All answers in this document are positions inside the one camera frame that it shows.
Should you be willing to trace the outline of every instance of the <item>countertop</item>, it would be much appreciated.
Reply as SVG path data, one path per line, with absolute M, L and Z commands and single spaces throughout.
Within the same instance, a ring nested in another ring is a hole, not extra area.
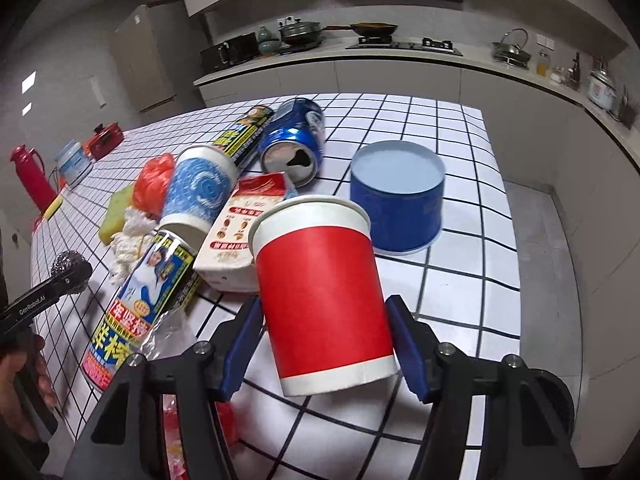
M 351 157 L 378 140 L 423 144 L 446 166 L 443 232 L 420 253 L 376 257 L 385 297 L 400 294 L 416 319 L 469 355 L 500 360 L 518 353 L 520 278 L 513 225 L 481 111 L 409 96 L 308 97 L 324 107 L 328 141 L 319 175 L 300 193 L 348 198 Z M 116 293 L 108 277 L 113 254 L 97 235 L 111 193 L 128 186 L 148 158 L 209 142 L 249 105 L 276 107 L 286 99 L 206 108 L 125 132 L 124 142 L 96 162 L 75 189 L 66 189 L 61 208 L 34 232 L 34 285 L 49 277 L 50 264 L 63 250 L 81 252 L 94 267 L 84 293 L 60 299 L 36 318 L 60 408 L 75 438 L 100 399 L 78 363 Z M 257 164 L 248 172 L 259 173 Z M 235 316 L 243 298 L 203 286 L 188 307 L 198 339 L 208 339 L 220 322 Z M 232 455 L 241 480 L 265 478 L 269 471 L 276 479 L 407 478 L 430 412 L 400 375 L 332 394 L 285 398 L 268 333 L 232 403 L 241 438 Z M 475 397 L 465 480 L 476 477 L 483 413 L 484 398 Z
M 421 43 L 421 38 L 396 38 L 399 41 L 412 41 Z M 278 65 L 290 64 L 292 62 L 303 62 L 314 59 L 343 59 L 357 57 L 385 57 L 407 58 L 407 59 L 423 59 L 425 62 L 444 62 L 453 66 L 462 68 L 477 68 L 479 70 L 495 73 L 495 75 L 508 76 L 509 78 L 519 79 L 522 82 L 537 86 L 545 91 L 554 93 L 564 99 L 574 102 L 585 110 L 593 114 L 600 123 L 615 137 L 622 145 L 631 158 L 635 161 L 636 166 L 640 167 L 640 132 L 633 127 L 631 130 L 626 129 L 621 123 L 613 120 L 600 107 L 592 103 L 583 91 L 575 91 L 564 85 L 559 85 L 549 78 L 539 76 L 535 70 L 506 65 L 495 61 L 491 57 L 491 49 L 488 47 L 473 46 L 457 43 L 455 47 L 462 53 L 460 56 L 452 56 L 451 54 L 439 54 L 437 52 L 425 52 L 421 50 L 401 50 L 391 48 L 352 48 L 346 49 L 348 46 L 356 43 L 355 36 L 344 36 L 337 38 L 327 38 L 318 48 L 299 52 L 296 54 L 287 54 L 286 56 L 269 56 L 259 57 L 238 66 L 207 74 L 193 82 L 195 86 L 202 86 L 208 83 L 227 78 L 229 76 L 240 75 L 253 70 L 277 67 Z

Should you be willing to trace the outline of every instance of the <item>white grid tablecloth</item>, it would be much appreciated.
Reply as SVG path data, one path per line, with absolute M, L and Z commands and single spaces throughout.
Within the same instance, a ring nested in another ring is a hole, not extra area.
M 128 186 L 152 156 L 179 153 L 218 136 L 254 104 L 277 107 L 283 96 L 206 108 L 126 132 L 126 138 L 33 235 L 31 281 L 49 277 L 60 251 L 81 252 L 94 267 L 89 287 L 36 319 L 66 424 L 74 437 L 100 394 L 79 361 L 116 288 L 108 280 L 113 253 L 97 231 L 111 193 Z M 447 170 L 443 232 L 428 250 L 376 258 L 385 297 L 401 294 L 416 319 L 466 354 L 500 360 L 520 349 L 520 279 L 511 214 L 480 110 L 410 96 L 310 94 L 324 108 L 326 158 L 299 191 L 349 197 L 350 161 L 363 144 L 410 140 L 437 152 Z M 257 163 L 248 170 L 259 173 Z M 189 310 L 199 339 L 233 317 L 243 296 L 204 287 Z M 233 398 L 241 441 L 232 450 L 241 480 L 405 479 L 430 407 L 401 376 L 305 398 L 284 398 L 268 333 Z M 484 398 L 475 397 L 461 478 L 475 478 Z

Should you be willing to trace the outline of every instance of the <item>bolt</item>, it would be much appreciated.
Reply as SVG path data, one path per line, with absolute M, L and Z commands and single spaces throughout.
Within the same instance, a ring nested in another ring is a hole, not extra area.
M 206 354 L 209 350 L 211 350 L 211 343 L 209 341 L 198 341 L 193 345 L 193 351 L 196 352 L 196 354 Z
M 456 352 L 456 347 L 451 343 L 440 343 L 438 345 L 438 352 L 442 355 L 453 355 Z
M 127 359 L 127 365 L 140 366 L 144 360 L 145 357 L 142 354 L 133 354 Z
M 516 354 L 505 355 L 504 360 L 511 368 L 519 368 L 522 366 L 522 359 Z

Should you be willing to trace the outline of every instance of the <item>blue gripper pad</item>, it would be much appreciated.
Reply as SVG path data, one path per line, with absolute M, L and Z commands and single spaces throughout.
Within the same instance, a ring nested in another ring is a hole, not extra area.
M 428 370 L 425 360 L 433 355 L 431 336 L 436 340 L 436 345 L 437 339 L 428 325 L 414 320 L 400 296 L 390 296 L 385 301 L 385 307 L 394 350 L 406 385 L 421 402 L 426 402 L 430 388 L 427 382 Z
M 255 298 L 251 305 L 244 304 L 240 308 L 234 320 L 225 321 L 225 323 L 240 324 L 238 335 L 231 342 L 223 365 L 220 393 L 227 401 L 231 400 L 231 396 L 242 385 L 246 368 L 260 342 L 263 319 L 262 301 L 260 298 Z

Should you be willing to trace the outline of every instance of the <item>crumpled white cloth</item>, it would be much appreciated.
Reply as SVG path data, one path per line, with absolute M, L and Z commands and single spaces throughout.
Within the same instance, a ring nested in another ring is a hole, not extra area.
M 130 275 L 134 265 L 151 245 L 154 235 L 152 231 L 158 224 L 146 217 L 145 213 L 134 207 L 124 211 L 124 227 L 113 235 L 110 247 L 115 259 L 109 266 L 112 285 L 120 286 Z

